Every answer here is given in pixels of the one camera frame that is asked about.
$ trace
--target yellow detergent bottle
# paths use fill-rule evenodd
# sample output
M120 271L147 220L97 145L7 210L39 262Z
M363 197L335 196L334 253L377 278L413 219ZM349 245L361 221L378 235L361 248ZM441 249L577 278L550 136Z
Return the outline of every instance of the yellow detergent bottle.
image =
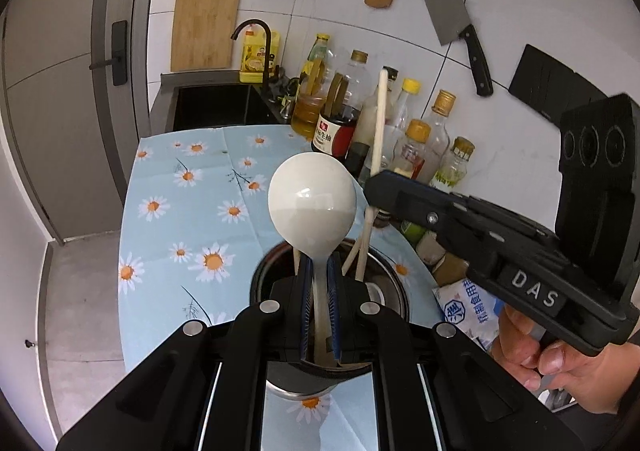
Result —
M264 70L264 53L267 45L267 35L261 27L257 30L250 28L244 34L242 44L242 59L240 61L241 83L262 83L262 71ZM274 61L278 57L280 34L271 31L271 60L269 62L269 74L274 74Z

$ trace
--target faucet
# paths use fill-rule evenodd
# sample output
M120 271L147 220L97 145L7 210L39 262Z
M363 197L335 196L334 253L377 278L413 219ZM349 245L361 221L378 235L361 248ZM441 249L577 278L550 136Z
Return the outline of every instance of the faucet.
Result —
M271 29L269 25L267 25L262 20L245 20L240 25L236 27L236 30L233 31L231 35L232 40L237 40L240 32L247 26L251 24L260 25L267 36L267 45L264 53L264 70L262 71L262 95L267 96L269 94L269 62L271 61Z

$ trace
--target white ceramic spoon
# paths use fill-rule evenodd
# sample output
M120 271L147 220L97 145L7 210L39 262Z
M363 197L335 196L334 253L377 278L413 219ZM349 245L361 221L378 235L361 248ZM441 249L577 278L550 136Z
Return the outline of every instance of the white ceramic spoon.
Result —
M276 230L314 263L314 360L335 366L326 351L331 335L326 288L329 256L351 229L356 214L353 179L325 154L299 154L277 168L269 186L269 214Z

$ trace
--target tablecloth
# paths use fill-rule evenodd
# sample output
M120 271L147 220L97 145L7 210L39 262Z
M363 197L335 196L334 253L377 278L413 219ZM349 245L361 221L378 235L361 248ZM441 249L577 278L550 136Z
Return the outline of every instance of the tablecloth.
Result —
M188 319L232 320L249 305L255 268L282 241L267 191L276 168L310 150L290 126L260 125L173 132L142 139L127 190L118 266L118 312L127 371ZM366 200L348 237L362 228ZM410 320L442 320L435 282L393 227L374 229L371 245L396 269ZM289 401L266 392L264 451L378 449L370 374L329 394Z

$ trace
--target kitchen knife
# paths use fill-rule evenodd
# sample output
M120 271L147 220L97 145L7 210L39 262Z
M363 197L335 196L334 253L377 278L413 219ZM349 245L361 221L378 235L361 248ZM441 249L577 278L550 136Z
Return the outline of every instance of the kitchen knife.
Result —
M487 97L494 93L489 66L486 63L476 30L466 12L463 0L424 0L441 45L465 40L469 66L476 83L476 93Z

